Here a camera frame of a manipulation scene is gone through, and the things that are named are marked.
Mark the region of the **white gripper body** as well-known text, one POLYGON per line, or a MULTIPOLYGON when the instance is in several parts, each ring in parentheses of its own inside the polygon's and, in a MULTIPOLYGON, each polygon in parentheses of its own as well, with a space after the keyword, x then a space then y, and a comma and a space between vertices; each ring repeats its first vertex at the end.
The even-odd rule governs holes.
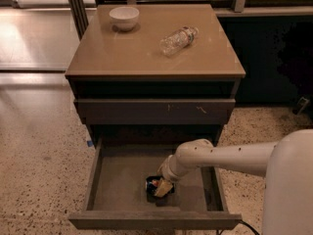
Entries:
POLYGON ((182 166, 175 155, 170 155, 160 165, 157 174, 168 181, 177 182, 182 178, 182 166))

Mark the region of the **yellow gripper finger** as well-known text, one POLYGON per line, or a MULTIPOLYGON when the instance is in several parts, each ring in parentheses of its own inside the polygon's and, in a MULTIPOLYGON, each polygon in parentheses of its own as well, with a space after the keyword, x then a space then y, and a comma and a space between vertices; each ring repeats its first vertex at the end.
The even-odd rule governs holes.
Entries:
POLYGON ((155 197, 158 198, 162 198, 164 197, 167 193, 169 193, 173 188, 173 183, 161 178, 158 182, 157 182, 157 186, 156 186, 156 190, 154 193, 155 197))

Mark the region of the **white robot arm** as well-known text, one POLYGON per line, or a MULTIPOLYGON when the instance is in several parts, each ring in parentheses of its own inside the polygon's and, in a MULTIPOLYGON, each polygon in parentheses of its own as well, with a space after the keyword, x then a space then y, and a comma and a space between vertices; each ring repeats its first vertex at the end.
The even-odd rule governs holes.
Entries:
POLYGON ((265 179, 262 235, 313 235, 313 130, 279 141, 215 147, 206 139, 180 144, 160 165, 163 197, 198 167, 214 166, 265 179))

